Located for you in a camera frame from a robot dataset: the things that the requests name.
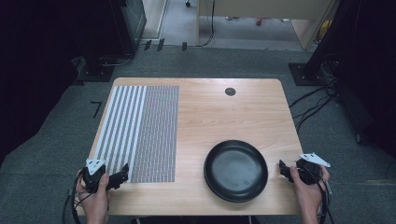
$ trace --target right hand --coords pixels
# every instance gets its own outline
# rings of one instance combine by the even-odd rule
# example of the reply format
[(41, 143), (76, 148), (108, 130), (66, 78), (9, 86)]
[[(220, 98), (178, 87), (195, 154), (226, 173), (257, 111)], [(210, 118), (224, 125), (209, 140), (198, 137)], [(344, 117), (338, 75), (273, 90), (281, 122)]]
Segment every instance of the right hand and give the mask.
[[(322, 172), (322, 178), (329, 181), (329, 172), (324, 166), (320, 165), (319, 167)], [(294, 191), (297, 195), (297, 201), (300, 206), (302, 222), (304, 224), (318, 223), (317, 214), (322, 201), (322, 195), (318, 185), (306, 185), (300, 179), (297, 169), (293, 166), (290, 167), (290, 173), (294, 181)], [(324, 190), (326, 190), (326, 186), (323, 181), (320, 180), (319, 184)]]
[[(83, 200), (89, 195), (87, 190), (81, 184), (82, 176), (78, 179), (76, 186), (76, 192), (79, 192), (79, 199)], [(99, 188), (96, 193), (86, 198), (82, 203), (87, 223), (89, 224), (106, 224), (108, 221), (108, 204), (110, 201), (109, 192), (106, 191), (106, 187), (109, 181), (108, 174), (103, 174), (99, 181)]]

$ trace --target wooden table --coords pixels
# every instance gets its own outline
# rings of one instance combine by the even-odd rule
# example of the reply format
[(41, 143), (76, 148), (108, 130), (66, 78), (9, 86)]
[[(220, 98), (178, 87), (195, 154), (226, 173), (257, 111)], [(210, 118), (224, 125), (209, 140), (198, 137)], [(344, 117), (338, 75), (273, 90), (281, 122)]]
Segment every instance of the wooden table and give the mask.
[[(298, 214), (293, 185), (278, 169), (279, 159), (292, 165), (302, 153), (279, 80), (123, 77), (114, 81), (112, 90), (115, 86), (179, 86), (177, 154), (175, 182), (122, 184), (111, 190), (110, 215)], [(234, 88), (236, 94), (225, 94), (227, 88)], [(207, 153), (217, 143), (229, 139), (250, 143), (268, 165), (267, 186), (247, 203), (223, 201), (205, 182)]]
[[(335, 0), (216, 0), (214, 16), (291, 19), (303, 49), (308, 49)], [(212, 16), (213, 0), (198, 0), (196, 42), (200, 17)]]

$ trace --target gray carpet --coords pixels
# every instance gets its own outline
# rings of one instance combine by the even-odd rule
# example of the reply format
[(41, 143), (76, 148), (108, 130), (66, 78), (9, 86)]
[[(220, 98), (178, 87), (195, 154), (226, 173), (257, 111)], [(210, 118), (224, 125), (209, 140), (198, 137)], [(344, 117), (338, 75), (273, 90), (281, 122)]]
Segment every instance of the gray carpet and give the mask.
[[(310, 56), (303, 51), (253, 49), (164, 47), (156, 51), (152, 46), (117, 67), (112, 81), (117, 77), (275, 77), (291, 103), (315, 87), (296, 87), (288, 63), (305, 63)], [(88, 157), (103, 114), (102, 106), (93, 118), (97, 105), (91, 101), (104, 105), (112, 81), (70, 87), (39, 133), (6, 157), (0, 170), (0, 223), (61, 223), (66, 192)], [(305, 112), (324, 95), (319, 92), (301, 101), (292, 108), (292, 115)], [(395, 182), (379, 181), (395, 179), (396, 164), (389, 167), (393, 158), (381, 149), (355, 143), (342, 105), (331, 101), (304, 123), (299, 137), (305, 153), (316, 152), (332, 164), (335, 223), (396, 223)], [(258, 219), (261, 223), (300, 223), (297, 216)], [(67, 220), (72, 223), (69, 212)], [(129, 217), (111, 217), (109, 223), (129, 221)]]

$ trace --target striped mat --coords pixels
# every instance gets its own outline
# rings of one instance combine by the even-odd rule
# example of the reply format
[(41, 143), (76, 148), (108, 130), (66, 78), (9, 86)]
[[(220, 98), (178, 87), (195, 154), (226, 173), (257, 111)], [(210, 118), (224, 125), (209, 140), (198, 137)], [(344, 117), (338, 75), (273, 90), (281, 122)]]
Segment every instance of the striped mat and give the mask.
[(178, 86), (115, 86), (94, 159), (128, 183), (175, 181)]

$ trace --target round plate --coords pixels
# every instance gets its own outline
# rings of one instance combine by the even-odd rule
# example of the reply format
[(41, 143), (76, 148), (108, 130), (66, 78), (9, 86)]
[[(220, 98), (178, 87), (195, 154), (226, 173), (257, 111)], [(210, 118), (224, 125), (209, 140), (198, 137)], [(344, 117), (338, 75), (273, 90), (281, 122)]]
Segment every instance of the round plate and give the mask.
[(260, 151), (239, 140), (213, 147), (206, 157), (204, 174), (210, 189), (231, 203), (254, 199), (268, 181), (267, 164)]

